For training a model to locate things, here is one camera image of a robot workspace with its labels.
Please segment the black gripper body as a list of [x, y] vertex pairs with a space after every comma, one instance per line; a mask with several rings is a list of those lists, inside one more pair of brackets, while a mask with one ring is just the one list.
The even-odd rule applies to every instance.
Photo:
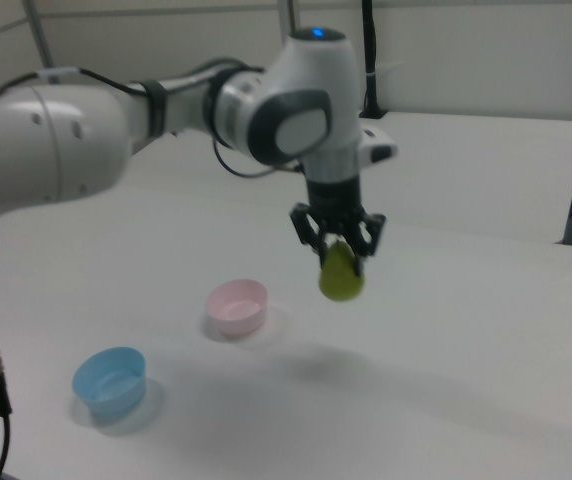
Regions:
[[364, 243], [361, 223], [365, 218], [360, 177], [338, 183], [307, 181], [309, 215], [322, 235], [334, 234], [348, 243]]

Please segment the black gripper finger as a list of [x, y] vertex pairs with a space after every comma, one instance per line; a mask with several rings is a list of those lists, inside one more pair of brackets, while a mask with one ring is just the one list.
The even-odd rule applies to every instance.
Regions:
[[350, 245], [355, 257], [354, 271], [357, 276], [364, 275], [365, 260], [376, 254], [385, 224], [386, 216], [383, 214], [361, 213], [351, 228]]
[[311, 247], [319, 258], [320, 267], [323, 267], [328, 251], [328, 225], [325, 217], [319, 209], [304, 203], [296, 203], [289, 216], [300, 243]]

